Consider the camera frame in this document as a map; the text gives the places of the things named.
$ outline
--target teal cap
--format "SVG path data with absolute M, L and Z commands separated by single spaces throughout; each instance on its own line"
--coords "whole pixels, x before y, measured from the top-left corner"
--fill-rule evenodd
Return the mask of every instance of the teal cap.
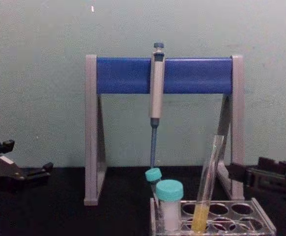
M 162 173 L 159 168 L 152 168 L 145 172 L 145 177 L 148 182 L 152 182 L 160 179 L 162 177 Z
M 156 196 L 166 202 L 175 202 L 183 197 L 183 185 L 173 179 L 159 181 L 156 184 Z

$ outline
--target white container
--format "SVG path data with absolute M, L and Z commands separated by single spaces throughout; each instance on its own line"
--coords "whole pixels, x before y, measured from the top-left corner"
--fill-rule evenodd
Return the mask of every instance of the white container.
M 160 216 L 165 231 L 179 231 L 181 228 L 180 200 L 183 185 L 177 180 L 167 179 L 156 184 L 156 196 L 160 201 Z

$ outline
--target pipette stand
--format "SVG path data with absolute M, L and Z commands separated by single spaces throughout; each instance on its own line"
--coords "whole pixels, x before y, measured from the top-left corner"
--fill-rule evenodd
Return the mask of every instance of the pipette stand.
M 151 58 L 86 56 L 85 81 L 85 199 L 98 204 L 105 178 L 105 144 L 101 94 L 149 94 Z M 230 58 L 167 58 L 164 93 L 223 94 L 218 135 L 224 144 L 218 177 L 230 200 L 244 200 L 243 184 L 229 179 L 224 153 L 230 126 L 231 163 L 244 164 L 244 72 L 242 56 Z

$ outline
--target glass test tube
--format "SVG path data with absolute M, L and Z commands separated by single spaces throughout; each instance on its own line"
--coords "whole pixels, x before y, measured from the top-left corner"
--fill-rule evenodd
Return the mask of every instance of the glass test tube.
M 162 173 L 159 168 L 151 168 L 145 172 L 146 180 L 151 185 L 152 193 L 154 196 L 155 203 L 157 208 L 159 206 L 158 197 L 156 196 L 156 184 L 161 181 Z
M 191 229 L 195 233 L 204 233 L 206 221 L 212 199 L 215 177 L 219 156 L 223 145 L 224 136 L 215 135 L 211 158 L 203 165 L 196 207 L 193 215 Z

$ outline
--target plastic tube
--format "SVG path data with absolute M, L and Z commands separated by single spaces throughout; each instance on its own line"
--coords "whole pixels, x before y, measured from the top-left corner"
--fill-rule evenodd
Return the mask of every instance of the plastic tube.
M 211 158 L 203 165 L 196 207 L 193 214 L 191 229 L 195 233 L 204 233 L 207 216 L 212 199 L 215 177 L 224 136 L 215 135 Z
M 158 201 L 158 198 L 156 196 L 156 184 L 159 181 L 161 181 L 161 177 L 162 177 L 161 170 L 159 168 L 149 169 L 148 171 L 145 172 L 145 177 L 146 177 L 146 180 L 149 182 L 149 184 L 151 186 L 153 197 L 154 197 L 156 206 L 158 208 L 159 201 Z
M 156 195 L 160 200 L 160 216 L 165 232 L 179 231 L 181 228 L 180 200 L 183 185 L 177 180 L 167 179 L 156 184 Z

